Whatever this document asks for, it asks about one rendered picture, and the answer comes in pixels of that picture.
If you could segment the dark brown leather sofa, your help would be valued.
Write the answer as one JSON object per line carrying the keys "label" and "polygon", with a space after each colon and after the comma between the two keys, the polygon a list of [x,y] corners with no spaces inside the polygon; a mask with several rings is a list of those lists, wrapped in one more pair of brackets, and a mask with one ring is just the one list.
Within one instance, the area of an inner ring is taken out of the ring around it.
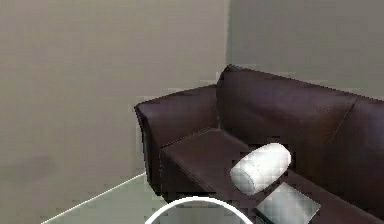
{"label": "dark brown leather sofa", "polygon": [[241,193],[229,172],[279,143],[292,156],[280,177],[319,203],[308,224],[384,224],[384,101],[228,65],[217,83],[136,105],[147,181],[172,202],[208,196],[253,224],[268,194]]}

